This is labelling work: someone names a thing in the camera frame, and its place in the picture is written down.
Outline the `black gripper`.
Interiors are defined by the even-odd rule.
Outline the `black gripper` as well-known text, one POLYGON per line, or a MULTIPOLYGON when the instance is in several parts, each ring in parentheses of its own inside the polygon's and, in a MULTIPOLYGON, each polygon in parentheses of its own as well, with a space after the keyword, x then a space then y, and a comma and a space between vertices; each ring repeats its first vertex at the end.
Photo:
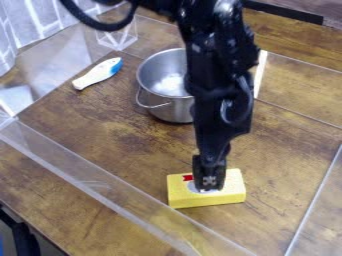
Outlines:
POLYGON ((193 156, 195 188, 198 191, 222 190, 230 142, 251 128, 253 76, 245 73, 233 82, 215 82, 213 89, 193 83, 189 77, 185 81, 186 91, 194 97, 193 119, 199 149, 199 155, 193 156))

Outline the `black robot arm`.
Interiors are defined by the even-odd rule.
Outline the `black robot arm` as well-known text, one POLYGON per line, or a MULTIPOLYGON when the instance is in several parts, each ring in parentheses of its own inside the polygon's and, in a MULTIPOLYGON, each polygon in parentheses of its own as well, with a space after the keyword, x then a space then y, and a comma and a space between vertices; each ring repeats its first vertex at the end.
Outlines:
POLYGON ((177 22, 186 46, 185 88, 197 146, 195 188, 225 186, 231 140, 250 132, 259 47, 243 21, 243 0, 137 0, 141 7, 177 22))

